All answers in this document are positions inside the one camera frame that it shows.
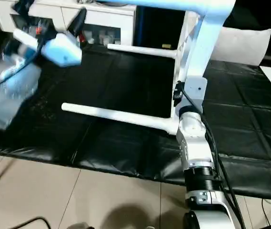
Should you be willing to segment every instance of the tile floor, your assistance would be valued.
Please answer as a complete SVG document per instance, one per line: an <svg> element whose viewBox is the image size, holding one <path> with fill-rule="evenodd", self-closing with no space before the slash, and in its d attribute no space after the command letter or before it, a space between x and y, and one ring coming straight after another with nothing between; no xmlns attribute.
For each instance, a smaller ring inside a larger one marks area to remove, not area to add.
<svg viewBox="0 0 271 229"><path fill-rule="evenodd" d="M0 229L36 216L52 229L182 228L185 188L0 156ZM247 229L267 225L261 199L237 196ZM271 223L271 205L264 202ZM24 229L45 229L41 221Z"/></svg>

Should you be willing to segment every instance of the chair leg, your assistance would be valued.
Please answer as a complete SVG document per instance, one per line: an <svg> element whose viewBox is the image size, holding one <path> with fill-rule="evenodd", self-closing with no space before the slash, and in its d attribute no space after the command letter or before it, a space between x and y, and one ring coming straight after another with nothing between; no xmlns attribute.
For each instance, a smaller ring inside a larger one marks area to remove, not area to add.
<svg viewBox="0 0 271 229"><path fill-rule="evenodd" d="M177 55L176 50L165 50L165 49L153 49L153 48L144 48L137 46L129 46L129 45L120 45L120 44L108 44L108 49L123 51L123 52L133 52L140 53L152 56L162 56L175 59Z"/></svg>
<svg viewBox="0 0 271 229"><path fill-rule="evenodd" d="M134 114L129 112L114 111L98 107L68 103L63 103L61 108L63 111L75 112L83 115L91 115L124 123L165 130L170 135L176 135L179 127L179 120L174 118L160 118L143 114Z"/></svg>

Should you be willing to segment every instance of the white cushion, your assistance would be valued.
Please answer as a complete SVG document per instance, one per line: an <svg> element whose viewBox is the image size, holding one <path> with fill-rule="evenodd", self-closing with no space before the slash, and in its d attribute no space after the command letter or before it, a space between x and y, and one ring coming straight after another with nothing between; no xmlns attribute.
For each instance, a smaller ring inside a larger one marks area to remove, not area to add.
<svg viewBox="0 0 271 229"><path fill-rule="evenodd" d="M223 27L211 59L259 65L267 51L270 36L271 29L253 31Z"/></svg>

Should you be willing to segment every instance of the black cable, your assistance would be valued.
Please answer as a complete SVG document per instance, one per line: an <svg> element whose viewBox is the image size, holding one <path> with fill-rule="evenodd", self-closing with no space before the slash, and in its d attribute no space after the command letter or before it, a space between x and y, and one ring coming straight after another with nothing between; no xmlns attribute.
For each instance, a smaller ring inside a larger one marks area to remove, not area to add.
<svg viewBox="0 0 271 229"><path fill-rule="evenodd" d="M270 222L269 222L269 219L268 219L268 217L267 217L267 214L265 214L265 210L264 210L264 206L263 206L263 200L264 200L264 199L261 199L261 206L262 206L262 210L263 210L263 213L264 213L265 220L267 221L268 226L269 226L269 225L270 225Z"/></svg>
<svg viewBox="0 0 271 229"><path fill-rule="evenodd" d="M47 228L48 228L48 229L51 229L50 223L49 223L44 217L35 217L35 218L32 218L32 219L30 219L30 220L28 220L28 221L26 221L26 222L24 222L24 223L21 223L21 224L15 226L15 227L13 227L13 228L10 228L10 229L19 229L19 228L23 228L24 226L29 225L29 224L31 224L32 222L37 221L37 220L42 220L42 221L44 221L44 223L46 224Z"/></svg>
<svg viewBox="0 0 271 229"><path fill-rule="evenodd" d="M225 171L225 167L224 167L224 165L223 165L223 163L222 163L222 161L221 161L221 159L219 157L219 153L218 153L218 150L217 150L215 138L213 136L211 128L210 128L205 116L203 115L203 113L200 111L200 109L197 107L197 105L193 102L193 100L185 92L181 82L178 82L178 84L180 84L179 88L182 91L183 95L187 98L187 100L190 102L190 104L196 109L197 113L200 114L201 119L202 119L203 123L206 126L207 135L209 136L210 140L212 141L212 145L213 145L213 148L214 148L214 153L215 153L215 158L214 158L215 162L214 162L214 164L215 164L216 175L220 176L220 173L219 173L219 166L220 166L221 170L222 170L222 173L224 175L224 179L226 181L226 184L227 184L227 186L229 188L229 191L231 193L231 198L232 198L233 204L232 204L231 199L229 198L225 188L223 187L223 184L221 184L222 189L223 189L222 191L223 191L228 203L231 205L231 208L232 208L233 212L235 213L236 217L238 218L238 221L239 221L239 223L241 225L241 228L245 229L245 224L244 224L244 221L243 221L243 217L242 217L242 214L241 214L241 211L240 211L240 208L239 208L235 193L234 193L234 191L233 191L233 189L231 187L231 183L230 183L228 175L227 175L227 173Z"/></svg>

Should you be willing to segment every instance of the black table cover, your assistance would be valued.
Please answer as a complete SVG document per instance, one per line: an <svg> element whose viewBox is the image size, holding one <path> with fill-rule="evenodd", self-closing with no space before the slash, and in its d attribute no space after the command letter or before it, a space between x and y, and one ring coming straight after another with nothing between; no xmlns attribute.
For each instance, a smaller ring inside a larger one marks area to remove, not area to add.
<svg viewBox="0 0 271 229"><path fill-rule="evenodd" d="M173 60L90 45L81 66L40 64L39 89L0 138L0 155L184 184L175 137L61 110L68 102L169 117ZM217 61L204 77L204 113L236 194L271 198L271 82L259 67Z"/></svg>

